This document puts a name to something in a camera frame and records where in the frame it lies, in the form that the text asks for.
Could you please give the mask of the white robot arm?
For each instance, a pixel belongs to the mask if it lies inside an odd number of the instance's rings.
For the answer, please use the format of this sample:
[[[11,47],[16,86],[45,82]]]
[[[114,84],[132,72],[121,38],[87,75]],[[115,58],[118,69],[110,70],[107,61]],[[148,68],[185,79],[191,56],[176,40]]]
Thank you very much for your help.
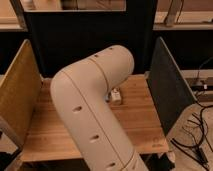
[[[148,171],[105,101],[134,69],[131,52],[113,45],[56,73],[56,111],[91,171]]]

